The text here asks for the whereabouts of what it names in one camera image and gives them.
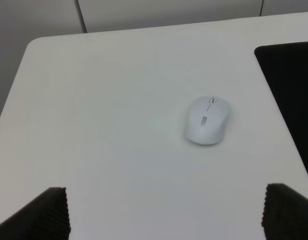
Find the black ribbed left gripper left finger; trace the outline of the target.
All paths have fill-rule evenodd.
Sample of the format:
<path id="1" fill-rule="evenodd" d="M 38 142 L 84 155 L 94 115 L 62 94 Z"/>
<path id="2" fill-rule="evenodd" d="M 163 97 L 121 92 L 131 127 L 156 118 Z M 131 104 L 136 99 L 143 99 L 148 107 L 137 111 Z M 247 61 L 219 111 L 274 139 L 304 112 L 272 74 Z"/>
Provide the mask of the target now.
<path id="1" fill-rule="evenodd" d="M 65 187 L 50 187 L 0 224 L 0 240 L 68 240 Z"/>

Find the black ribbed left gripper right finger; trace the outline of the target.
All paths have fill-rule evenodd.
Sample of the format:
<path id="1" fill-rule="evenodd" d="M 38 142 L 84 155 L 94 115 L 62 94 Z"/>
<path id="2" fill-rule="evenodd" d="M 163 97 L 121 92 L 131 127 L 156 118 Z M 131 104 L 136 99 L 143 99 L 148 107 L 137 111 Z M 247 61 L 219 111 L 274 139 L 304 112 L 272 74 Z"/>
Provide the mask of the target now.
<path id="1" fill-rule="evenodd" d="M 308 240 L 308 198 L 285 184 L 268 184 L 261 225 L 267 240 Z"/>

